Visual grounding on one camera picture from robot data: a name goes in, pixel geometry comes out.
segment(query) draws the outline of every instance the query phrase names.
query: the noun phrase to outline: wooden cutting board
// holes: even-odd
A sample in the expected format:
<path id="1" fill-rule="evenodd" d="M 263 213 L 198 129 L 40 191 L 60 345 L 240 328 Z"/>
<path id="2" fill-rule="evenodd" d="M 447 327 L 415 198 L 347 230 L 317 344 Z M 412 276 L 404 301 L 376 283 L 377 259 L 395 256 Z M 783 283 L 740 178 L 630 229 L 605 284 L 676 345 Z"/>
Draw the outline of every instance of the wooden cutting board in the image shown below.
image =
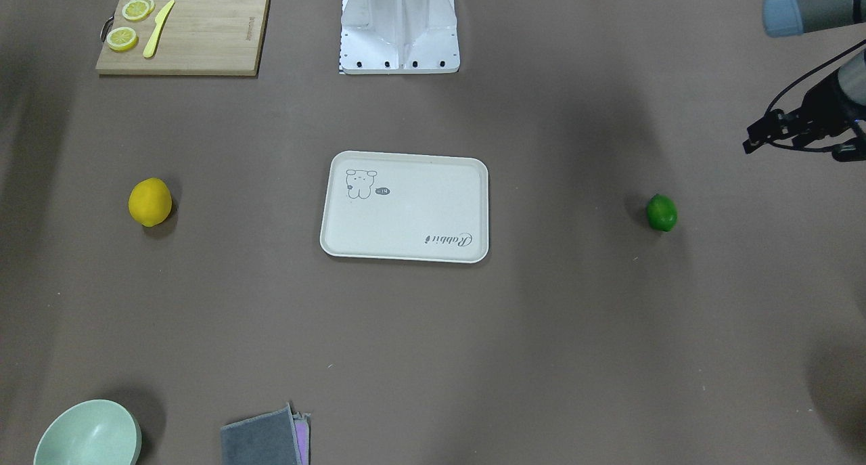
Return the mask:
<path id="1" fill-rule="evenodd" d="M 124 52 L 103 43 L 96 61 L 100 74 L 256 76 L 269 0 L 175 0 L 149 59 L 142 52 L 154 32 L 154 18 L 169 0 L 154 0 L 154 11 L 138 22 L 123 18 L 128 2 L 118 1 L 113 28 L 132 27 L 139 42 Z"/>

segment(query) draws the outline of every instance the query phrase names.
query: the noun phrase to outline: metal mount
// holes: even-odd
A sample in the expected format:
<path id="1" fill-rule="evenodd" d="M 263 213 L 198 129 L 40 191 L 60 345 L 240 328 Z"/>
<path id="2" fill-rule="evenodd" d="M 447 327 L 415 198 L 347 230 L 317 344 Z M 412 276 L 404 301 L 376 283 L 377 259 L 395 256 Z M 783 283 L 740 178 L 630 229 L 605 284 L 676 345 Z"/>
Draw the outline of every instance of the metal mount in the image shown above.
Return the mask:
<path id="1" fill-rule="evenodd" d="M 343 0 L 340 72 L 442 74 L 460 68 L 454 0 Z"/>

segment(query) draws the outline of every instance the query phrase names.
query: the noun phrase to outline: lemon slice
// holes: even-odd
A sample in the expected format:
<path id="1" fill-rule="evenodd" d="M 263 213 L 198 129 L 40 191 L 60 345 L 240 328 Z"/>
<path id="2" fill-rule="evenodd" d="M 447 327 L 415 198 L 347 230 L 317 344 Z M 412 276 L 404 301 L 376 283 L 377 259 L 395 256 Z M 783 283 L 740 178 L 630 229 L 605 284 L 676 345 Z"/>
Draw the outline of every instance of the lemon slice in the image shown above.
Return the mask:
<path id="1" fill-rule="evenodd" d="M 131 0 L 123 5 L 123 18 L 130 22 L 138 22 L 145 19 L 151 13 L 151 3 L 145 0 Z"/>
<path id="2" fill-rule="evenodd" d="M 154 0 L 142 0 L 142 1 L 146 1 L 148 3 L 151 3 L 151 7 L 147 9 L 148 13 L 153 12 L 154 9 L 157 7 L 157 3 L 154 3 Z"/>
<path id="3" fill-rule="evenodd" d="M 139 34 L 129 27 L 118 27 L 111 30 L 106 37 L 108 48 L 112 51 L 129 51 L 139 42 Z"/>

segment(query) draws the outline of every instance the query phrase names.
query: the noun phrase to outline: black cable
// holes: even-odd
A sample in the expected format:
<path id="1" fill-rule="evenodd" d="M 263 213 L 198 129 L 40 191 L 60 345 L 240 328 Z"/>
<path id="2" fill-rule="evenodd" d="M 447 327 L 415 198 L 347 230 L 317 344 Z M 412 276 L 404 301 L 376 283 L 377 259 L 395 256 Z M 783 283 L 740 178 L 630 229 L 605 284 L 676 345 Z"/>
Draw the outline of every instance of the black cable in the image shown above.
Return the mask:
<path id="1" fill-rule="evenodd" d="M 836 54 L 835 57 L 833 57 L 832 59 L 829 59 L 828 61 L 819 65 L 818 67 L 810 70 L 808 73 L 803 74 L 803 76 L 799 76 L 796 80 L 794 80 L 793 83 L 791 83 L 791 85 L 788 85 L 787 87 L 785 87 L 785 89 L 782 89 L 782 91 L 780 91 L 779 94 L 777 94 L 776 97 L 773 98 L 773 101 L 770 101 L 770 105 L 767 106 L 767 111 L 764 112 L 764 116 L 767 116 L 768 114 L 770 114 L 770 112 L 773 111 L 773 107 L 776 106 L 776 102 L 778 102 L 780 99 L 782 99 L 782 97 L 785 95 L 785 93 L 787 93 L 788 91 L 791 91 L 791 89 L 794 89 L 795 86 L 799 85 L 799 83 L 804 82 L 805 80 L 809 79 L 809 77 L 812 76 L 817 71 L 820 71 L 823 68 L 829 66 L 830 64 L 835 63 L 835 61 L 838 61 L 839 59 L 844 58 L 845 56 L 847 56 L 851 52 L 856 51 L 857 49 L 859 49 L 860 47 L 862 47 L 864 45 L 866 45 L 866 39 L 863 39 L 860 42 L 855 43 L 853 46 L 848 47 L 848 49 L 845 49 L 844 51 Z M 766 143 L 770 144 L 771 146 L 776 147 L 776 148 L 783 148 L 784 150 L 794 150 L 796 152 L 814 152 L 814 153 L 820 153 L 820 154 L 825 154 L 827 152 L 831 152 L 834 147 L 841 145 L 841 144 L 836 144 L 836 145 L 831 145 L 829 147 L 810 148 L 810 147 L 794 147 L 793 145 L 785 145 L 782 143 L 776 143 L 775 141 L 768 141 Z"/>
<path id="2" fill-rule="evenodd" d="M 791 89 L 794 89 L 795 86 L 799 85 L 799 83 L 803 82 L 804 80 L 809 79 L 809 76 L 811 76 L 812 74 L 816 73 L 817 71 L 822 70 L 823 68 L 827 67 L 830 64 L 835 63 L 835 61 L 838 61 L 839 59 L 844 58 L 845 56 L 847 56 L 851 52 L 856 51 L 856 49 L 859 49 L 860 47 L 862 47 L 864 45 L 866 45 L 866 39 L 861 40 L 860 42 L 856 43 L 856 45 L 848 47 L 848 49 L 845 49 L 844 52 L 839 53 L 834 58 L 829 59 L 829 61 L 826 61 L 825 63 L 819 65 L 815 69 L 810 70 L 808 73 L 803 74 L 803 76 L 799 76 L 797 78 L 797 80 L 795 80 L 793 83 L 791 83 L 791 85 L 788 85 L 785 89 L 782 89 L 782 91 L 780 91 L 779 94 L 777 94 L 776 97 L 773 98 L 773 101 L 770 101 L 770 106 L 767 107 L 767 111 L 764 112 L 764 116 L 766 116 L 771 111 L 773 111 L 773 106 L 776 106 L 776 102 L 779 101 L 780 99 L 782 99 L 782 97 L 785 95 L 785 93 L 787 93 L 788 91 L 791 91 Z"/>

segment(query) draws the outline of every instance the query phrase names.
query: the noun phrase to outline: green lime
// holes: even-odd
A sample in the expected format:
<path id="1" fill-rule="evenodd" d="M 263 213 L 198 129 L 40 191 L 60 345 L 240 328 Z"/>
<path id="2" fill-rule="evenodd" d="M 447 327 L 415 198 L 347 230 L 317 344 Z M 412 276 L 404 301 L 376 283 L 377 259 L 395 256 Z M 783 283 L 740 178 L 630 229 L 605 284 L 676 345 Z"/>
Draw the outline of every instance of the green lime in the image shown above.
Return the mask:
<path id="1" fill-rule="evenodd" d="M 677 224 L 677 207 L 668 196 L 656 194 L 647 203 L 647 219 L 654 230 L 670 231 Z"/>

